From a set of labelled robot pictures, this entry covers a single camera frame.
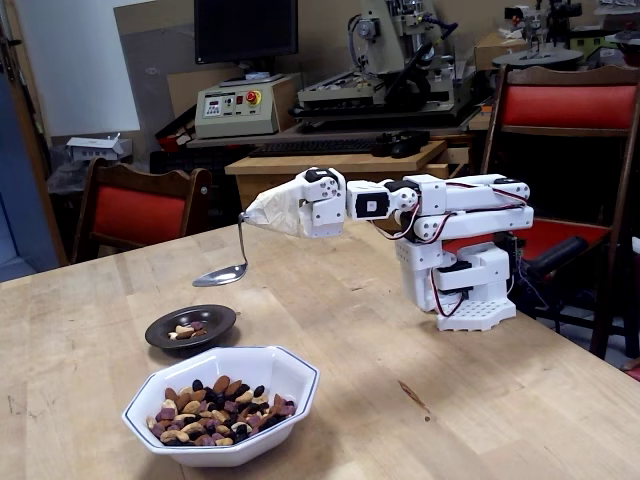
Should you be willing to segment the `white moving gripper finger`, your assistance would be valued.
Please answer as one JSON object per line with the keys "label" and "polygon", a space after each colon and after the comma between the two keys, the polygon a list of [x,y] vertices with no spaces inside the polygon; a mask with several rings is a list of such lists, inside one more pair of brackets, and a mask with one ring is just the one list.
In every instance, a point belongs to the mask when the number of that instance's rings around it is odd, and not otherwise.
{"label": "white moving gripper finger", "polygon": [[344,178],[338,174],[301,174],[293,185],[299,204],[330,200],[344,192]]}

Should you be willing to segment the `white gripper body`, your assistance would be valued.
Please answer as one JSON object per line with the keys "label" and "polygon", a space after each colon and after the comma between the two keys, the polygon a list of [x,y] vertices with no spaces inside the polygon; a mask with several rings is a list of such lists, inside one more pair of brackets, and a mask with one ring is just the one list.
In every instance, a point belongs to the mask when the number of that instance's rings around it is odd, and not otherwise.
{"label": "white gripper body", "polygon": [[[312,167],[303,174],[338,174],[333,168]],[[340,235],[346,217],[346,180],[344,192],[330,200],[302,205],[304,232],[308,238],[321,238]]]}

